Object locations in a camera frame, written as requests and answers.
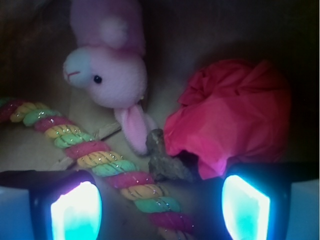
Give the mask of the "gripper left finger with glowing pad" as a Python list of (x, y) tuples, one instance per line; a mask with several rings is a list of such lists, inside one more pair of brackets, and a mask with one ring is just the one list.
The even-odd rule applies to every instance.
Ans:
[(102, 199), (86, 170), (0, 174), (2, 240), (95, 240)]

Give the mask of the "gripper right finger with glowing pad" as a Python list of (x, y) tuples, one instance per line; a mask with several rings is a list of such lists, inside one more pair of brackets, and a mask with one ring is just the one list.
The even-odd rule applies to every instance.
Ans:
[(227, 172), (221, 205), (233, 240), (318, 240), (317, 162), (238, 163)]

